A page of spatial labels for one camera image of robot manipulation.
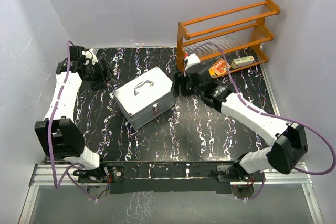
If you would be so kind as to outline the grey metal case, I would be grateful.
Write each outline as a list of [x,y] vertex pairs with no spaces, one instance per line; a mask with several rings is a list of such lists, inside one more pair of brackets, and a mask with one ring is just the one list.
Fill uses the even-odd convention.
[[175,105],[171,87],[172,80],[159,67],[154,67],[113,94],[124,116],[138,130]]

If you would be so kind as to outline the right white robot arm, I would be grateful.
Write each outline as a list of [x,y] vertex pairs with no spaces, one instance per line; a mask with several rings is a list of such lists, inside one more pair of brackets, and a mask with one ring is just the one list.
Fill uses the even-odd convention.
[[308,151],[303,126],[266,116],[233,89],[214,81],[204,64],[191,66],[186,73],[174,72],[172,82],[174,96],[198,96],[205,105],[239,121],[268,144],[268,148],[242,154],[226,171],[231,178],[247,180],[267,169],[289,174]]

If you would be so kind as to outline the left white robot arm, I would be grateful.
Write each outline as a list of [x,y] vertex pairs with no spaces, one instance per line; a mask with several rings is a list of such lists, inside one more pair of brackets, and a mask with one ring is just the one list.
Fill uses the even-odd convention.
[[90,170],[96,181],[108,177],[108,168],[100,164],[100,156],[85,146],[81,131],[74,122],[77,93],[83,82],[93,91],[106,87],[113,79],[109,64],[97,58],[96,49],[71,45],[69,55],[56,68],[56,86],[49,110],[35,123],[35,133],[47,157],[56,161],[77,163]]

